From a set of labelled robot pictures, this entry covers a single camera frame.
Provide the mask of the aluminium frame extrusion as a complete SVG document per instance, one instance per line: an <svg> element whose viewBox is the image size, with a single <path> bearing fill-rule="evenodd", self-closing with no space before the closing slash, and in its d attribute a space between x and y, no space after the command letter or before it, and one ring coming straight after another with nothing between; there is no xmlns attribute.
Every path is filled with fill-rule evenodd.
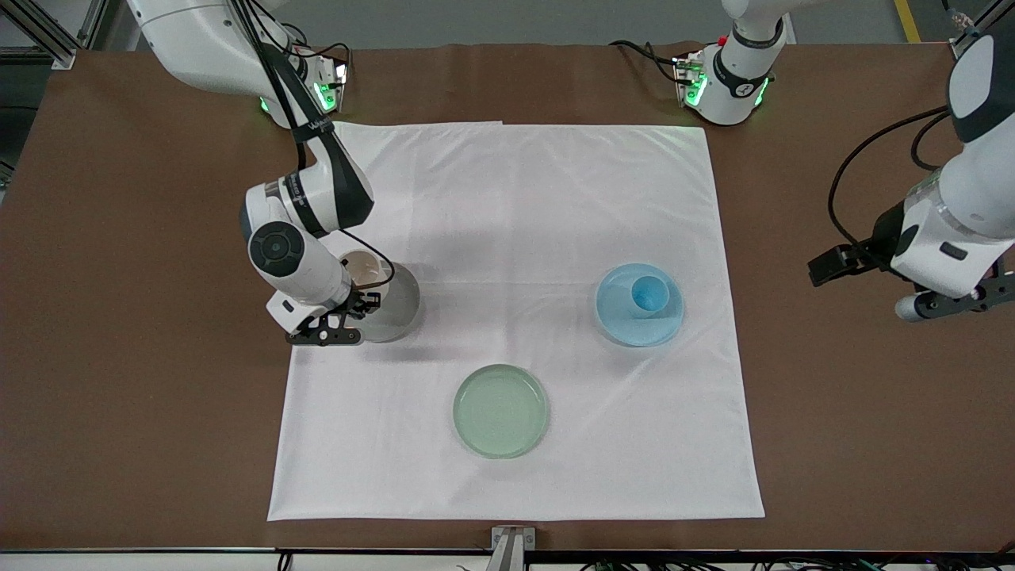
<svg viewBox="0 0 1015 571"><path fill-rule="evenodd" d="M54 70L73 67L81 48L79 40L67 32L36 0L0 0L0 12L53 60Z"/></svg>
<svg viewBox="0 0 1015 571"><path fill-rule="evenodd" d="M1015 0L986 0L985 7L975 15L969 15L962 11L959 7L959 0L941 0L941 4L958 33L958 35L948 40L955 62L1005 15L1015 10Z"/></svg>

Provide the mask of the silver table edge bracket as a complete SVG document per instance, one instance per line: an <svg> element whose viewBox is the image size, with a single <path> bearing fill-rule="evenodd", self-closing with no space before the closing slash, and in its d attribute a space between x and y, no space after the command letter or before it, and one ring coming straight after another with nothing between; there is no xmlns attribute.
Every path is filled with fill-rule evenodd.
<svg viewBox="0 0 1015 571"><path fill-rule="evenodd" d="M492 528L492 556L485 571L527 571L526 555L536 549L536 528L498 525Z"/></svg>

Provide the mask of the gray round plate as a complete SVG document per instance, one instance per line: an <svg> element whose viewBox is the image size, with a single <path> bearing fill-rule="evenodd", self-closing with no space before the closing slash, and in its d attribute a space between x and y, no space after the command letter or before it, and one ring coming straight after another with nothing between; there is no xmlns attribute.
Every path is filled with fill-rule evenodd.
<svg viewBox="0 0 1015 571"><path fill-rule="evenodd" d="M394 265L394 278L377 290L380 307L353 325L365 343L391 343L413 332L422 318L422 300L416 276L399 263Z"/></svg>

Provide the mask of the blue plastic cup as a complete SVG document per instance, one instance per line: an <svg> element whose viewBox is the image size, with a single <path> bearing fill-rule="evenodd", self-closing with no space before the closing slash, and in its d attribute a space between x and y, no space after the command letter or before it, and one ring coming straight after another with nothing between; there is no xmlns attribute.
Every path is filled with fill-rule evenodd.
<svg viewBox="0 0 1015 571"><path fill-rule="evenodd" d="M638 276L630 283L630 313L634 317L656 315L667 307L669 301L669 285L655 275Z"/></svg>

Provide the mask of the green round plate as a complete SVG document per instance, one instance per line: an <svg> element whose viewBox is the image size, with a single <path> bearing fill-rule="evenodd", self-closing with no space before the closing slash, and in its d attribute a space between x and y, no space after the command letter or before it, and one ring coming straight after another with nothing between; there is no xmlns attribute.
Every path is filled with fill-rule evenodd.
<svg viewBox="0 0 1015 571"><path fill-rule="evenodd" d="M542 440L549 426L549 398L530 372L498 362L482 366L461 383L452 405L457 437L490 460L521 458Z"/></svg>

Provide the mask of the white square cloth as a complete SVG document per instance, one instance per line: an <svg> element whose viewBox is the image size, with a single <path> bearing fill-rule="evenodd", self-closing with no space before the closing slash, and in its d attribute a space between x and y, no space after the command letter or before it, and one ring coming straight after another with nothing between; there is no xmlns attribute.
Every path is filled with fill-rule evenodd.
<svg viewBox="0 0 1015 571"><path fill-rule="evenodd" d="M416 276L422 320L391 343L293 348L269 520L764 517L703 130L338 130L376 196L355 234ZM663 346L599 329L597 285L627 263L681 290ZM549 398L521 458L480 458L454 430L454 394L498 362Z"/></svg>

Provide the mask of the white mug black handle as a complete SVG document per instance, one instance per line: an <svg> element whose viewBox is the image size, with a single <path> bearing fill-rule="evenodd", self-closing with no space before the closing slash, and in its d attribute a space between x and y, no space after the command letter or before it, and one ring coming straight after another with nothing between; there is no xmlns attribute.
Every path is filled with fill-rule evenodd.
<svg viewBox="0 0 1015 571"><path fill-rule="evenodd" d="M339 256L349 274L352 289L362 295L377 295L383 301L394 282L394 266L370 249L351 249Z"/></svg>

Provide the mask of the blue round plate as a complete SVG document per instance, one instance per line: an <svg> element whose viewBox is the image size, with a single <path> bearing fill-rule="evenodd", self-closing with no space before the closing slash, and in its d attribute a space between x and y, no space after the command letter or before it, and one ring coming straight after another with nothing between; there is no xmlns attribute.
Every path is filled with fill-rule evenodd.
<svg viewBox="0 0 1015 571"><path fill-rule="evenodd" d="M663 311L645 318L630 313L630 283L642 275L667 282L670 301ZM677 283L666 271L652 264L627 263L609 270L596 286L593 308L599 329L613 343L625 347L663 346L683 326L685 304Z"/></svg>

